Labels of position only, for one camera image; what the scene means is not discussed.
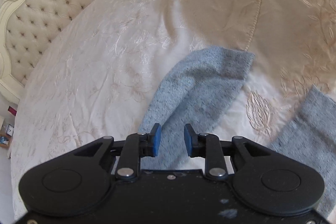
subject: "silver screw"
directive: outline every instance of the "silver screw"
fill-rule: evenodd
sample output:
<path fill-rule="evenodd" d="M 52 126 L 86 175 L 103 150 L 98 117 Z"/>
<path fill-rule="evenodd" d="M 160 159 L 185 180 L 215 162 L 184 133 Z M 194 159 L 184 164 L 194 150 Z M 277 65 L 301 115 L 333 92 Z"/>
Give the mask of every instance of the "silver screw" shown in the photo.
<path fill-rule="evenodd" d="M 169 180 L 176 179 L 176 177 L 175 177 L 174 175 L 168 175 L 167 178 L 168 178 Z"/>
<path fill-rule="evenodd" d="M 131 175 L 133 175 L 133 173 L 134 173 L 133 169 L 128 167 L 120 168 L 117 171 L 117 174 L 122 177 L 130 177 Z"/>
<path fill-rule="evenodd" d="M 222 168 L 212 168 L 209 173 L 214 177 L 222 177 L 226 174 L 226 171 Z"/>

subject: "headboard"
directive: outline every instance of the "headboard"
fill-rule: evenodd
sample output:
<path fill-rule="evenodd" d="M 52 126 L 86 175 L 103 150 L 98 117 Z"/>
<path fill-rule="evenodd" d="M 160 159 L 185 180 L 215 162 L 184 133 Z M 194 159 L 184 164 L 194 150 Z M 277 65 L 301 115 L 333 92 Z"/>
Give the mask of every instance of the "headboard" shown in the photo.
<path fill-rule="evenodd" d="M 53 39 L 94 0 L 3 0 L 0 92 L 18 104 L 30 73 Z"/>

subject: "floral embroidery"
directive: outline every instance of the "floral embroidery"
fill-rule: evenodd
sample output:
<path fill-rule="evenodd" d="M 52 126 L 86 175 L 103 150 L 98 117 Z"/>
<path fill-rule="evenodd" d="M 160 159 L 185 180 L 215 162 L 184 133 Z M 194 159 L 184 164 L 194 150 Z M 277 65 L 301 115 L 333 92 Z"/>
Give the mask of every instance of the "floral embroidery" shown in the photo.
<path fill-rule="evenodd" d="M 270 126 L 273 120 L 273 108 L 271 103 L 262 98 L 257 92 L 249 93 L 246 114 L 250 120 L 251 126 L 261 134 L 270 135 Z"/>
<path fill-rule="evenodd" d="M 322 92 L 331 91 L 331 83 L 336 80 L 336 0 L 302 0 L 312 14 L 308 15 L 311 26 L 320 34 L 320 39 L 312 45 L 304 44 L 303 55 L 307 62 L 300 72 L 289 73 L 282 68 L 281 85 L 285 97 L 298 96 L 299 100 L 307 94 L 312 85 Z"/>

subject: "cream satin bedspread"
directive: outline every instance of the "cream satin bedspread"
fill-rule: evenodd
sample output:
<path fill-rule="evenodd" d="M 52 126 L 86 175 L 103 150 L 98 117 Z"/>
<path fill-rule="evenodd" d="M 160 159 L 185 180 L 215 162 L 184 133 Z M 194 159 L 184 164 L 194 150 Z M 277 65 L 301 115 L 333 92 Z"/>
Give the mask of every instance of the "cream satin bedspread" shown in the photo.
<path fill-rule="evenodd" d="M 336 0 L 94 1 L 53 41 L 18 106 L 16 217 L 25 212 L 17 186 L 26 170 L 104 135 L 136 132 L 162 78 L 190 51 L 219 45 L 255 53 L 213 133 L 267 144 L 312 84 L 336 99 L 335 42 Z"/>

